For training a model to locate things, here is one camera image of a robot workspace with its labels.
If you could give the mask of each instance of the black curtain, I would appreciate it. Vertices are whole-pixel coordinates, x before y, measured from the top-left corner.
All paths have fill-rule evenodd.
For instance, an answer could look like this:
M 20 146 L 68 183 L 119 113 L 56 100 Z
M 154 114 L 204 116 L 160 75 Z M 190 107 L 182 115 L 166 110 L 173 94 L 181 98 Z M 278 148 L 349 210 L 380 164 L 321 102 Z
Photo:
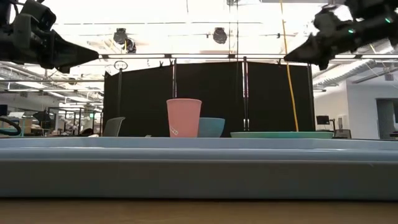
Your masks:
M 103 109 L 103 129 L 106 122 L 117 117 L 117 98 L 118 98 L 118 75 L 110 75 L 105 72 L 104 81 L 104 109 Z
M 309 67 L 290 66 L 300 131 L 314 131 L 312 74 Z M 285 65 L 248 62 L 250 131 L 295 131 Z
M 224 118 L 221 137 L 243 131 L 242 63 L 177 64 L 177 98 L 202 101 L 201 117 Z
M 123 72 L 120 113 L 126 119 L 123 121 L 120 136 L 169 136 L 166 101 L 172 98 L 172 75 L 171 66 Z M 106 119 L 116 114 L 117 98 L 111 96 L 118 94 L 117 76 L 105 81 Z

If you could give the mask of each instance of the logo on cup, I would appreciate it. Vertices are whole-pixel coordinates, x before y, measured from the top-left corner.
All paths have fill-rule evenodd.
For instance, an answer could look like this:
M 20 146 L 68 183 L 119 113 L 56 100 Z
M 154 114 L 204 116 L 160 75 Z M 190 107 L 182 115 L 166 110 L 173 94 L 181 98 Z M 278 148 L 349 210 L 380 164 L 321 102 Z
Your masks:
M 170 127 L 170 131 L 174 134 L 174 135 L 178 135 L 178 131 L 176 129 L 174 129 L 173 127 Z

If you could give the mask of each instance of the ceiling beam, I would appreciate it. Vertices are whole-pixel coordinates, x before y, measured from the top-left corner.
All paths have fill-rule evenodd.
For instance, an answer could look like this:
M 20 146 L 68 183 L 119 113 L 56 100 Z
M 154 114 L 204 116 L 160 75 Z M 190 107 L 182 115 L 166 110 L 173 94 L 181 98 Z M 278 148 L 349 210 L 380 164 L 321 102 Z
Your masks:
M 279 0 L 260 0 L 262 3 L 280 3 Z M 283 3 L 325 3 L 328 4 L 330 0 L 284 0 Z
M 13 82 L 36 82 L 36 83 L 81 83 L 81 82 L 104 82 L 104 80 L 0 80 L 0 83 Z

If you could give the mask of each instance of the teal plate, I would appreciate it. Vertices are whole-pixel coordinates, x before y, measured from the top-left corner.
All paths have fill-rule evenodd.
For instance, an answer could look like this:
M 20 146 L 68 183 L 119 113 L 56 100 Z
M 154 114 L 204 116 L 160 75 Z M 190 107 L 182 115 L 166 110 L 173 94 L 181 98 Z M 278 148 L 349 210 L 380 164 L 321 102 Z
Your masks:
M 312 138 L 331 139 L 332 132 L 236 132 L 231 133 L 232 138 Z

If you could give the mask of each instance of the chair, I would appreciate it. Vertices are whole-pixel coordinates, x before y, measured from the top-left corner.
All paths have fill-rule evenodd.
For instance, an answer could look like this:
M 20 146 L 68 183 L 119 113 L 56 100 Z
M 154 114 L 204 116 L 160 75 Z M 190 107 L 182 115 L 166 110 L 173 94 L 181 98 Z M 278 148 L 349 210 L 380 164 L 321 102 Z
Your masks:
M 335 137 L 339 139 L 351 139 L 351 130 L 350 129 L 339 129 L 335 131 Z
M 120 117 L 120 118 L 109 119 L 105 124 L 103 136 L 104 137 L 118 137 L 120 127 L 122 126 L 122 122 L 124 119 L 126 119 L 126 118 Z

